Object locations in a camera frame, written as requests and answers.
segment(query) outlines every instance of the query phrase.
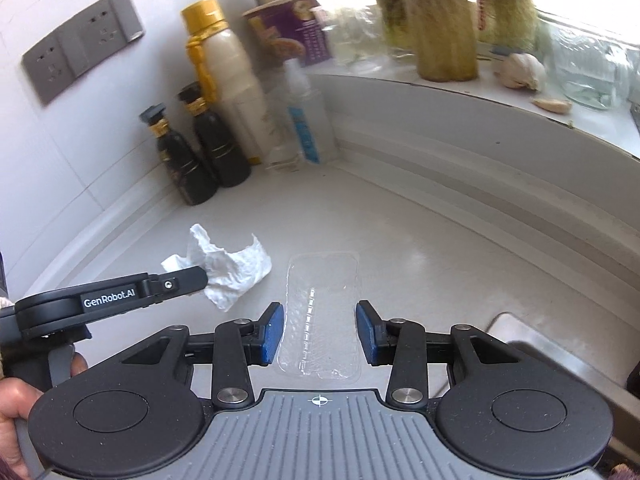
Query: sink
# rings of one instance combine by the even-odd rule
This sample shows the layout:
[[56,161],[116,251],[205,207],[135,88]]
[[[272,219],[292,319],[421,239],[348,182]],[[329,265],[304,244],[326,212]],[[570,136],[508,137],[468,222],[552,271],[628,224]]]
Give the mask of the sink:
[[487,333],[600,393],[613,414],[613,436],[596,469],[605,477],[620,463],[640,471],[640,399],[509,312],[497,316]]

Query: human hand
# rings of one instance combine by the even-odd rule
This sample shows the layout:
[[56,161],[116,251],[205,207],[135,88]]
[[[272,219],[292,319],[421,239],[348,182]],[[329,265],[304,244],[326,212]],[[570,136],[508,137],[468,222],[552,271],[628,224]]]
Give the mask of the human hand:
[[[71,376],[87,369],[80,354],[71,361]],[[27,419],[31,408],[42,392],[24,381],[7,377],[0,380],[0,456],[7,465],[24,480],[31,480],[27,465],[20,452],[14,419]]]

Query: gray ribbed plate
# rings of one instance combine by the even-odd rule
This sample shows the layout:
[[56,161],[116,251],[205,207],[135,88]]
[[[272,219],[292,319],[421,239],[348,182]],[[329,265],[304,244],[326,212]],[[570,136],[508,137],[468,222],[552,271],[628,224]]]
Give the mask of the gray ribbed plate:
[[[49,473],[48,480],[59,475]],[[266,391],[258,405],[220,413],[187,455],[141,480],[496,480],[467,464],[418,413],[373,391]],[[592,470],[575,480],[599,479]]]

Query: clear plastic tray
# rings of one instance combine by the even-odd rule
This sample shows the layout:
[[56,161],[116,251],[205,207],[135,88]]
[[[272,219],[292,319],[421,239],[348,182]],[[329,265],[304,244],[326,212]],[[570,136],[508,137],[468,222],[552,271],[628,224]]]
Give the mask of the clear plastic tray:
[[297,377],[354,381],[360,375],[355,306],[360,299],[358,255],[294,256],[287,272],[284,334],[276,356]]

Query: window sill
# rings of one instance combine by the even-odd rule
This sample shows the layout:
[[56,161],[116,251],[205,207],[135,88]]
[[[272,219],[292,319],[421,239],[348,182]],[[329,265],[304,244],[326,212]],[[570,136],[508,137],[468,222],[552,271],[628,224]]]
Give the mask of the window sill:
[[[427,86],[502,103],[547,117],[556,123],[565,124],[567,127],[576,128],[612,144],[635,158],[640,158],[640,135],[631,117],[629,103],[608,111],[591,110],[579,104],[574,104],[571,113],[561,116],[533,105],[531,99],[536,96],[535,92],[508,89],[498,83],[489,61],[479,62],[480,77],[478,79],[468,82],[449,83],[436,83],[421,79],[415,71],[415,65],[410,63],[398,63],[388,58],[383,58],[380,63],[383,64],[381,67],[377,70],[372,70],[373,63],[363,62],[361,67],[356,65],[347,68],[329,60],[307,67],[306,72],[309,75],[352,76],[395,81],[414,86]],[[543,94],[549,97],[564,98],[561,91],[551,84],[547,85]]]

